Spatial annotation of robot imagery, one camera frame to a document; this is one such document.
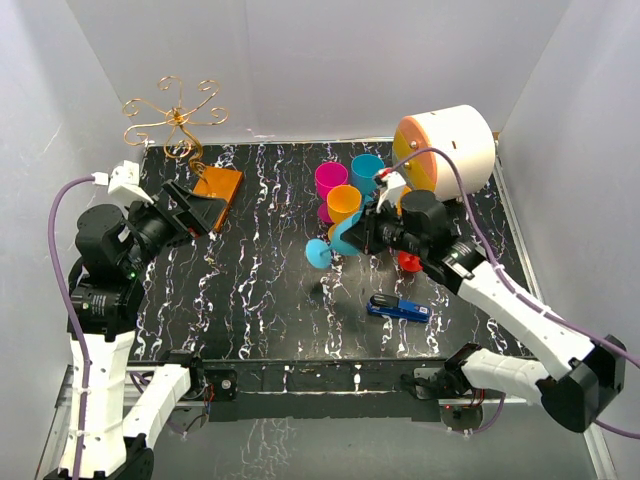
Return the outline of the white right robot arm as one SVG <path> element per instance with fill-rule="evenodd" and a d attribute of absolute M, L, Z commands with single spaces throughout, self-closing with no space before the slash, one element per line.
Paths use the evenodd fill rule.
<path fill-rule="evenodd" d="M 403 196 L 399 206 L 369 203 L 340 239 L 368 255 L 388 248 L 415 255 L 422 271 L 484 311 L 533 354 L 523 360 L 468 343 L 429 380 L 438 395 L 474 390 L 514 395 L 544 408 L 565 429 L 582 433 L 624 387 L 626 349 L 615 337 L 592 340 L 569 328 L 515 284 L 488 250 L 457 235 L 446 207 L 430 191 Z"/>

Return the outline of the blue wine glass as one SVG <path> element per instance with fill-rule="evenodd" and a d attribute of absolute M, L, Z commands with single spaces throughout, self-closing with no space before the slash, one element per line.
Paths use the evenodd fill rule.
<path fill-rule="evenodd" d="M 377 188 L 374 177 L 384 167 L 384 161 L 376 155 L 361 154 L 354 157 L 350 166 L 351 185 L 363 196 L 371 194 Z"/>
<path fill-rule="evenodd" d="M 342 240 L 341 235 L 357 223 L 361 214 L 362 212 L 358 211 L 341 223 L 335 224 L 329 242 L 321 239 L 311 239 L 307 242 L 305 257 L 311 266 L 316 269 L 328 269 L 334 253 L 344 256 L 356 256 L 360 254 L 360 250 L 347 241 Z"/>

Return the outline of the yellow wine glass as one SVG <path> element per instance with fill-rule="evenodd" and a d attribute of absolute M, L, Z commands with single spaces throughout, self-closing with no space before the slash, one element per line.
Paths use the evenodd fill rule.
<path fill-rule="evenodd" d="M 402 201 L 402 198 L 403 198 L 406 194 L 410 193 L 411 191 L 412 191 L 412 188 L 410 188 L 409 186 L 405 186 L 405 187 L 404 187 L 404 189 L 403 189 L 403 191 L 402 191 L 402 193 L 400 194 L 400 197 L 399 197 L 398 201 L 396 202 L 396 210 L 397 210 L 397 214 L 398 214 L 399 216 L 401 216 L 401 215 L 402 215 L 402 207 L 401 207 L 401 201 Z"/>

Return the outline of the red wine glass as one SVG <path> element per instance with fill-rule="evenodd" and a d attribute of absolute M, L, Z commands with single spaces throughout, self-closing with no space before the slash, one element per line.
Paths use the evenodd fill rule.
<path fill-rule="evenodd" d="M 420 257 L 401 251 L 397 255 L 400 268 L 408 273 L 417 273 L 422 271 Z"/>

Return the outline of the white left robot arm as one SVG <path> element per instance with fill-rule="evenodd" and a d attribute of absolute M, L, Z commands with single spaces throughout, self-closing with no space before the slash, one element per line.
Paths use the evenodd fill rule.
<path fill-rule="evenodd" d="M 124 209 L 94 206 L 77 220 L 80 256 L 65 276 L 55 238 L 59 206 L 73 187 L 100 182 L 93 174 L 64 185 L 48 217 L 48 248 L 68 313 L 73 356 L 66 441 L 50 479 L 150 478 L 154 447 L 172 411 L 182 397 L 200 396 L 207 383 L 196 354 L 171 351 L 134 406 L 124 408 L 129 352 L 145 295 L 141 276 L 163 248 L 211 232 L 226 200 L 167 181 L 154 196 L 134 188 L 134 199 Z"/>

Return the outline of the wooden rack base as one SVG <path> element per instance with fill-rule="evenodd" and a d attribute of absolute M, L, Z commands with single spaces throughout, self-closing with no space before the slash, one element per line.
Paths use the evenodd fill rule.
<path fill-rule="evenodd" d="M 238 170 L 207 166 L 196 183 L 193 189 L 195 194 L 220 198 L 226 202 L 213 227 L 214 232 L 221 230 L 243 179 L 244 174 Z"/>

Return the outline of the pink wine glass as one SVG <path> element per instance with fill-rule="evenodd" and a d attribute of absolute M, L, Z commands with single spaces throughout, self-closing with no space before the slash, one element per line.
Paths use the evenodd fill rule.
<path fill-rule="evenodd" d="M 323 203 L 317 210 L 318 217 L 326 224 L 331 224 L 331 218 L 328 213 L 327 196 L 329 192 L 340 185 L 348 182 L 349 174 L 346 167 L 338 162 L 324 162 L 319 165 L 314 174 L 315 186 L 317 194 Z"/>

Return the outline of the blue black stapler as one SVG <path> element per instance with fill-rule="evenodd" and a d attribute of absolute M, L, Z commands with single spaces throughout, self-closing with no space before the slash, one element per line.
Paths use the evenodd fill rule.
<path fill-rule="evenodd" d="M 419 323 L 427 323 L 431 318 L 429 307 L 382 293 L 372 295 L 366 309 L 371 315 L 389 316 Z"/>

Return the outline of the orange-yellow wine glass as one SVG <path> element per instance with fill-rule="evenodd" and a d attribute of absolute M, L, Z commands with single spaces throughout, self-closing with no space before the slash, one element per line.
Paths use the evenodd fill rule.
<path fill-rule="evenodd" d="M 326 203 L 330 219 L 339 225 L 360 209 L 362 195 L 356 187 L 339 185 L 330 190 Z"/>

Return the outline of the aluminium frame rail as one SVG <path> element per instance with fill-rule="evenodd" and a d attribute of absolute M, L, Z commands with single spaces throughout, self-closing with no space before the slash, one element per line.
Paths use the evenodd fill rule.
<path fill-rule="evenodd" d="M 485 238 L 473 241 L 488 250 L 492 264 L 500 265 Z M 592 340 L 604 339 L 568 326 Z M 267 359 L 262 363 L 242 360 L 233 365 L 209 365 L 196 356 L 201 363 L 199 387 L 184 396 L 200 396 L 206 414 L 217 421 L 230 414 L 235 405 L 246 402 L 253 402 L 266 417 L 356 418 L 376 416 L 381 403 L 401 392 L 421 400 L 461 396 L 438 395 L 420 384 L 436 374 L 448 359 L 436 373 L 425 376 L 421 370 L 404 373 L 377 359 L 327 357 L 311 363 Z"/>

